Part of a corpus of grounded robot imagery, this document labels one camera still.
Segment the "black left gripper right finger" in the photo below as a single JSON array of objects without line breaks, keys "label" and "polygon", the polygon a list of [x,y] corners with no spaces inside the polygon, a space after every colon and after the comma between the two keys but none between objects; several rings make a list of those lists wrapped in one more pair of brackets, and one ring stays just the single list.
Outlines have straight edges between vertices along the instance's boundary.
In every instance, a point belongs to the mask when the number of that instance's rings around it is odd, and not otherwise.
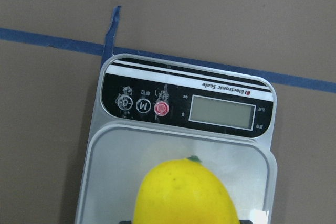
[{"label": "black left gripper right finger", "polygon": [[240,224],[254,224],[251,220],[239,220]]}]

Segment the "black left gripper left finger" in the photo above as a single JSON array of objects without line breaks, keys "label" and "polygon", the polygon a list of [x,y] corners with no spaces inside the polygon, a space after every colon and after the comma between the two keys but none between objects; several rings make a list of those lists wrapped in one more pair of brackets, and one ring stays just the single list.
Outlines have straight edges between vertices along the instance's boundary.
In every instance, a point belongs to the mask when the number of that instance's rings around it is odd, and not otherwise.
[{"label": "black left gripper left finger", "polygon": [[120,221],[119,224],[132,224],[132,221]]}]

